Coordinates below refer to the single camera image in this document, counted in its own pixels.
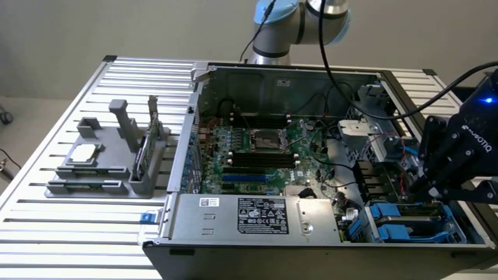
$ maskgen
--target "blue latch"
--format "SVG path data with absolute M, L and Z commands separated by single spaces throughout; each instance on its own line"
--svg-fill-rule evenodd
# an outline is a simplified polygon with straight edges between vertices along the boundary
M 157 214 L 142 213 L 141 224 L 143 224 L 143 225 L 154 225 L 156 223 L 157 223 Z

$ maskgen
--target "motherboard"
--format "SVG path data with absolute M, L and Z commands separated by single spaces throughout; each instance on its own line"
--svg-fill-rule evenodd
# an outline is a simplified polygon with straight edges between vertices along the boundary
M 297 195 L 333 174 L 326 124 L 306 118 L 268 122 L 244 117 L 202 120 L 204 186 L 208 194 Z

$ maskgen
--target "metal frame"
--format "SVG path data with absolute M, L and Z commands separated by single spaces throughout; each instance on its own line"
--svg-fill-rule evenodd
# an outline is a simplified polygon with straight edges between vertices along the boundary
M 148 114 L 142 107 L 150 93 L 160 95 L 164 123 L 173 128 L 173 146 L 162 166 L 162 181 L 169 180 L 184 123 L 180 111 L 185 112 L 194 92 L 193 65 L 188 61 L 126 57 L 101 64 L 0 197 L 0 279 L 161 279 L 138 246 L 138 233 L 143 230 L 149 237 L 158 232 L 158 225 L 139 225 L 139 217 L 141 213 L 164 208 L 166 184 L 160 185 L 152 199 L 49 199 L 43 182 L 51 179 L 51 169 L 75 140 L 75 120 L 97 116 L 103 123 L 117 125 L 105 114 L 114 97 L 127 99 L 130 116 L 141 119 L 142 113 Z M 440 78 L 423 70 L 378 70 L 393 72 L 417 106 L 441 91 Z M 456 100 L 451 94 L 423 114 L 455 114 Z M 487 216 L 477 220 L 484 225 L 493 221 Z

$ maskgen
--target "blue pcie slot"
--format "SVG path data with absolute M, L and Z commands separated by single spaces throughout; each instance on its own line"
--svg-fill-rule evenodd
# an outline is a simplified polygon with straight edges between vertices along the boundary
M 262 182 L 266 183 L 265 175 L 224 175 L 225 182 Z

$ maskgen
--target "gray wall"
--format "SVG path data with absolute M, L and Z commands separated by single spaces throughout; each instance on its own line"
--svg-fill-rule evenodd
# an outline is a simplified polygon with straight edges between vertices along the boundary
M 73 98 L 106 54 L 237 60 L 257 0 L 0 0 L 0 95 Z M 497 59 L 498 0 L 352 0 L 334 65 L 435 68 Z M 321 63 L 318 46 L 293 62 Z

